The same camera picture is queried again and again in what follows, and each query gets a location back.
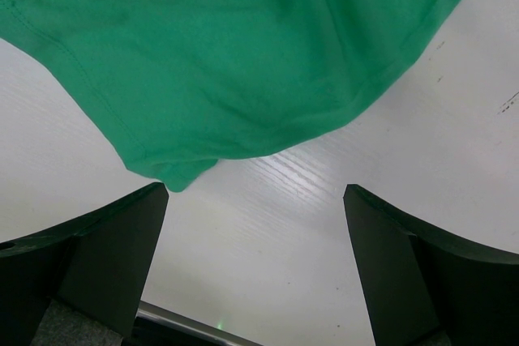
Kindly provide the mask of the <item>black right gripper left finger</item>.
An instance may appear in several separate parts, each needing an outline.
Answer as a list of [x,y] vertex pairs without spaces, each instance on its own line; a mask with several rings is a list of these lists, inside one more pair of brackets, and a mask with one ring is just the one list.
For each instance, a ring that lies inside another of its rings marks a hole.
[[132,333],[169,194],[147,185],[1,244],[3,345],[120,345]]

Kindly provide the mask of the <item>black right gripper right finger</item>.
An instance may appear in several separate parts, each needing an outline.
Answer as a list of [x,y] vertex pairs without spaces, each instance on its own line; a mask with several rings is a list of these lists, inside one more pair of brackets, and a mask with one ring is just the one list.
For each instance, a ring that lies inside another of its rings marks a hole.
[[378,345],[516,345],[518,256],[409,215],[359,185],[343,197]]

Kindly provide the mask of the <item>green tank top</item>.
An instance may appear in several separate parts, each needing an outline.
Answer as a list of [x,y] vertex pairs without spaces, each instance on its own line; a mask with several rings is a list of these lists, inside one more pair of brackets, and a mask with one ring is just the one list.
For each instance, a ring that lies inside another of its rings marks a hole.
[[339,129],[421,56],[460,0],[1,0],[124,165],[179,192],[219,160]]

